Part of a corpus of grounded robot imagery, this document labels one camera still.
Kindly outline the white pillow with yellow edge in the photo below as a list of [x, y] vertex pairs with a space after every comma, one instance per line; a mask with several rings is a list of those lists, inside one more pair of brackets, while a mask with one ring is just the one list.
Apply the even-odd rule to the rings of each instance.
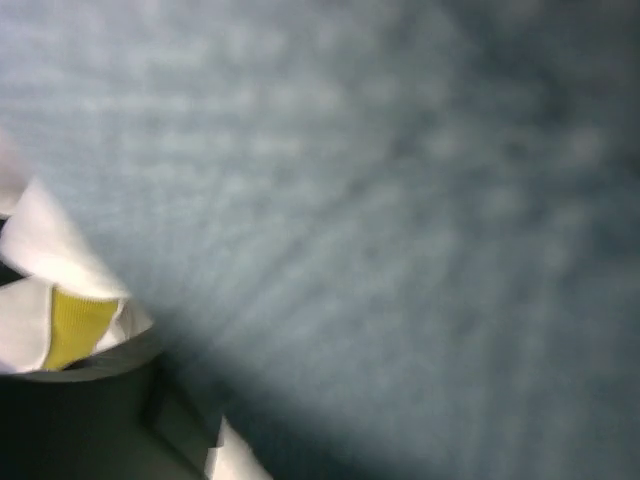
[[21, 276], [1, 290], [3, 372], [59, 371], [150, 327], [7, 138], [1, 218], [1, 259]]

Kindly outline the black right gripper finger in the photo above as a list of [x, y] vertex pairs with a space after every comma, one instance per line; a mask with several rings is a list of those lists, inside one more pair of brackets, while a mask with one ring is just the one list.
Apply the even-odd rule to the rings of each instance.
[[1, 377], [4, 479], [206, 479], [220, 427], [154, 347]]

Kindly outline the blue-grey fabric pillowcase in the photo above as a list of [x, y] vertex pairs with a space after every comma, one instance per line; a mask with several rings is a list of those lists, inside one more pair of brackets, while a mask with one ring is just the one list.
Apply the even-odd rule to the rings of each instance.
[[1, 128], [206, 404], [638, 477], [637, 2], [5, 1]]

